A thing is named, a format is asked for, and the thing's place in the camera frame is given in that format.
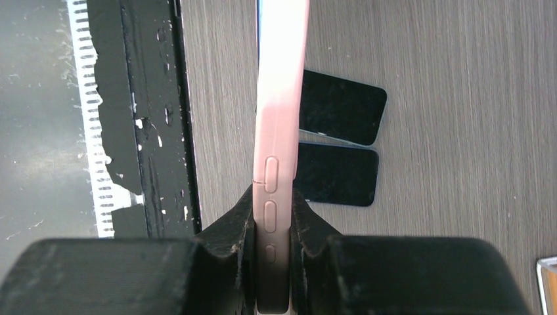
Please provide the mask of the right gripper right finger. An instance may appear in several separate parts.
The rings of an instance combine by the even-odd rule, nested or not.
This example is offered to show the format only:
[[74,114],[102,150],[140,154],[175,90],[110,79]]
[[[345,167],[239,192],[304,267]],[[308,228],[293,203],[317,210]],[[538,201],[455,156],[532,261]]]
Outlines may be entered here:
[[528,314],[508,265],[475,238],[341,234],[293,193],[296,314]]

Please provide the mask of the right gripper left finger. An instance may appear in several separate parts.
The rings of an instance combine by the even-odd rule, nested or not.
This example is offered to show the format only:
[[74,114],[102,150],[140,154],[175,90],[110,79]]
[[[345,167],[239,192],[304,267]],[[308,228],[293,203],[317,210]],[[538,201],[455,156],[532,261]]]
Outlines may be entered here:
[[179,239],[32,243],[1,285],[2,314],[253,314],[252,190]]

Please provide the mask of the teal phone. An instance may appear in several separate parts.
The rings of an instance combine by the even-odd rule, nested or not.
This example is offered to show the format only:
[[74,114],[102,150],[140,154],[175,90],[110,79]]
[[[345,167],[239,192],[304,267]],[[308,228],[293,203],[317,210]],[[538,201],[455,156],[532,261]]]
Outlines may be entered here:
[[382,88],[305,70],[300,129],[371,146],[378,136],[387,99]]

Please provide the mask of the dark blue phone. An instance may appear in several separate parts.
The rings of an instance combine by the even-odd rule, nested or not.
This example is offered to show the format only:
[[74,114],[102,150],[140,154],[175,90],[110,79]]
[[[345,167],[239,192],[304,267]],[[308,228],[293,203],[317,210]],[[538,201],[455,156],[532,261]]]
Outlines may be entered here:
[[262,4],[263,4],[263,0],[256,0],[257,62],[259,62],[260,59]]

